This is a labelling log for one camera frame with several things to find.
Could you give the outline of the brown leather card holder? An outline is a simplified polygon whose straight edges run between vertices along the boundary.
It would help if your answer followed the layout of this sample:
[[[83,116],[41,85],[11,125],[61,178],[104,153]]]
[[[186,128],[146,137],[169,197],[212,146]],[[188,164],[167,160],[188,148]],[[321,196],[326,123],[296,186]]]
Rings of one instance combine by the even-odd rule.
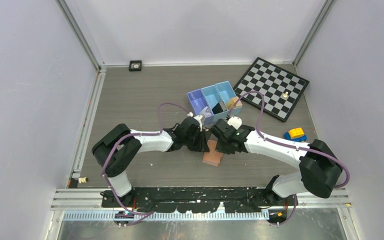
[[[207,142],[209,152],[203,154],[202,162],[217,167],[221,163],[223,154],[216,151],[217,141],[209,140]]]

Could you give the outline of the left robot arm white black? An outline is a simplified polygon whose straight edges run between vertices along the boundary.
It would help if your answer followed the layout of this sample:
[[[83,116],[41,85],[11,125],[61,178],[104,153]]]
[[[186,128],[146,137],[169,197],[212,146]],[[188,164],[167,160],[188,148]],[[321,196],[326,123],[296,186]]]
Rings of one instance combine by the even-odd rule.
[[[182,147],[191,152],[207,153],[210,137],[210,131],[190,116],[161,131],[137,131],[120,123],[98,141],[91,152],[102,167],[101,174],[115,192],[115,202],[128,207],[134,197],[126,169],[138,153],[173,152]]]

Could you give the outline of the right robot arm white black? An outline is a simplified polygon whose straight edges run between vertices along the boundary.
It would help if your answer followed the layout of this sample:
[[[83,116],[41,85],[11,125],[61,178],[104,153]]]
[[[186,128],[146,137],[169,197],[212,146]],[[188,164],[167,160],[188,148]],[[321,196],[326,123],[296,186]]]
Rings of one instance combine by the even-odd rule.
[[[219,119],[209,131],[217,138],[216,150],[224,154],[249,153],[279,160],[296,172],[275,175],[265,187],[265,199],[279,205],[285,198],[309,192],[327,199],[331,196],[343,167],[333,160],[325,142],[294,142],[271,136],[248,125],[235,127]]]

